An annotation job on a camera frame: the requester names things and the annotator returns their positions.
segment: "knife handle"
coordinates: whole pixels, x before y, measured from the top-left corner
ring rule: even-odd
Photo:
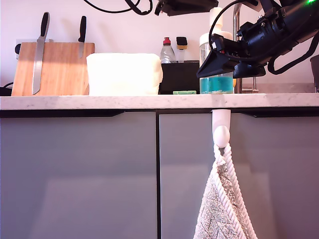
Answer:
[[[86,16],[82,16],[81,25],[80,25],[79,42],[84,42],[85,41],[85,34],[86,34]]]
[[[47,35],[49,21],[50,21],[50,14],[48,12],[45,12],[42,18],[42,23],[41,23],[42,37],[45,37]]]

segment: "soap dispenser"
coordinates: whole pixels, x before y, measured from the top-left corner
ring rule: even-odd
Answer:
[[[215,7],[209,12],[209,28],[214,23],[218,14],[222,11],[221,7]],[[226,39],[232,40],[233,35],[228,31],[223,31],[223,15],[217,20],[212,34],[219,34]],[[201,35],[199,39],[200,65],[203,64],[210,52],[209,32]],[[225,73],[212,77],[199,79],[199,88],[201,94],[229,94],[234,93],[233,73]]]

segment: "black cable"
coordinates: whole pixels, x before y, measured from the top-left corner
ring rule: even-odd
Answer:
[[[152,1],[152,0],[149,0],[149,1],[150,1],[150,10],[141,12],[141,10],[139,10],[139,9],[134,5],[134,3],[132,3],[131,0],[125,0],[125,2],[130,6],[130,8],[131,8],[135,13],[137,13],[138,15],[141,15],[141,16],[144,16],[144,15],[147,15],[147,14],[151,13],[151,11],[153,10],[153,1]]]
[[[223,55],[223,56],[227,56],[229,59],[231,60],[235,60],[235,61],[258,61],[262,58],[266,58],[266,57],[269,57],[269,54],[273,51],[276,51],[279,47],[281,47],[282,45],[285,45],[286,44],[286,41],[288,40],[291,40],[293,37],[295,37],[298,33],[299,33],[299,30],[301,30],[304,25],[306,25],[308,23],[308,21],[311,19],[311,17],[313,15],[310,15],[302,24],[299,25],[299,27],[296,28],[296,30],[290,34],[289,36],[287,36],[286,38],[284,38],[281,42],[277,43],[274,47],[270,48],[267,52],[259,55],[259,56],[256,56],[256,57],[237,57],[237,56],[231,56],[231,55],[228,55],[228,54],[225,54],[225,53],[221,53],[217,50],[215,50],[213,48],[213,43],[212,43],[212,40],[211,40],[211,37],[212,37],[212,33],[213,33],[213,29],[218,21],[218,19],[221,17],[221,15],[227,10],[229,9],[231,6],[237,4],[237,3],[241,3],[241,2],[245,2],[247,0],[236,0],[236,1],[233,1],[231,2],[229,5],[227,5],[216,17],[214,23],[212,24],[211,28],[210,28],[210,31],[209,31],[209,46],[211,48],[212,51],[214,51],[216,54],[218,55]]]
[[[313,37],[313,40],[311,41],[309,50],[305,53],[305,55],[299,57],[298,59],[288,63],[287,65],[283,66],[279,70],[275,70],[275,60],[281,56],[280,54],[272,57],[268,63],[268,71],[274,75],[279,75],[284,73],[285,71],[289,70],[290,68],[296,66],[297,64],[301,63],[302,61],[306,60],[307,58],[311,57],[314,52],[316,51],[316,48],[319,44],[319,32]]]
[[[138,6],[139,3],[140,3],[141,0],[138,0],[137,3],[135,4],[135,6]],[[99,11],[102,11],[102,12],[106,12],[106,13],[124,13],[124,12],[128,12],[128,11],[131,11],[132,9],[129,8],[129,9],[125,9],[125,10],[121,10],[121,11],[109,11],[109,10],[104,10],[104,9],[101,9],[95,5],[93,5],[92,3],[90,3],[89,1],[87,0],[84,0],[84,2],[86,2],[88,5],[90,5],[91,7],[95,8],[96,10],[99,10]]]
[[[141,12],[137,6],[139,5],[141,0],[138,0],[136,4],[134,4],[131,0],[125,0],[125,2],[130,6],[130,8],[128,9],[125,9],[125,10],[120,10],[120,11],[109,11],[109,10],[105,10],[105,9],[102,9],[102,8],[99,8],[95,5],[93,5],[91,2],[89,2],[88,0],[84,0],[84,2],[86,2],[88,5],[90,5],[91,7],[95,8],[96,10],[98,11],[102,11],[102,12],[106,12],[106,13],[113,13],[113,14],[116,14],[116,13],[124,13],[124,12],[128,12],[128,11],[131,11],[133,10],[135,13],[137,13],[138,15],[147,15],[149,14],[152,10],[153,10],[153,2],[152,0],[149,0],[150,1],[150,10],[148,11],[143,11]]]
[[[13,85],[13,82],[6,84],[3,88],[7,88],[8,86]]]

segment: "red bottle cap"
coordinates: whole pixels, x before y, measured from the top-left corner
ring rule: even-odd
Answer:
[[[165,37],[165,40],[163,41],[163,45],[170,45],[169,37]]]

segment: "kitchen counter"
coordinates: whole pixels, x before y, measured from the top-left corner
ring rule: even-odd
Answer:
[[[1,111],[319,107],[319,94],[1,97]]]
[[[218,108],[258,238],[316,238],[315,93],[0,97],[0,237],[192,238]]]

